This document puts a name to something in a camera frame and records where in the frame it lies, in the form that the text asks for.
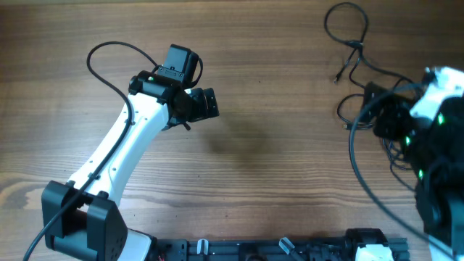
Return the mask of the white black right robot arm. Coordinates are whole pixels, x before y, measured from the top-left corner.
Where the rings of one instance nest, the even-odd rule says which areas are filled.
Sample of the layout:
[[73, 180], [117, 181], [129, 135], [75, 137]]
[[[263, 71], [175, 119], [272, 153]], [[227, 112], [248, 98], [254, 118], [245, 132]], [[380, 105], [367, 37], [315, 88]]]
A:
[[[349, 158], [366, 194], [389, 217], [418, 238], [428, 241], [440, 260], [463, 259], [463, 95], [441, 99], [432, 116], [415, 118], [416, 101], [401, 96], [413, 85], [392, 90], [368, 83], [349, 135]], [[404, 161], [415, 173], [416, 208], [423, 221], [417, 231], [391, 212], [365, 182], [355, 158], [358, 123], [375, 118], [374, 133], [397, 141]]]

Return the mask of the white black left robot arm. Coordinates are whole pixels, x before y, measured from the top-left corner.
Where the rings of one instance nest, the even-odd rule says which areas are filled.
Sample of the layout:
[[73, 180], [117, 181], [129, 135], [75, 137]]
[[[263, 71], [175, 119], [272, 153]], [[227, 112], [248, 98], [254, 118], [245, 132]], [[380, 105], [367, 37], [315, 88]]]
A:
[[123, 109], [88, 161], [66, 183], [50, 181], [41, 195], [38, 242], [79, 260], [163, 260], [157, 239], [129, 229], [119, 211], [135, 166], [154, 137], [172, 127], [217, 117], [215, 93], [198, 87], [203, 61], [171, 45], [163, 64], [131, 78]]

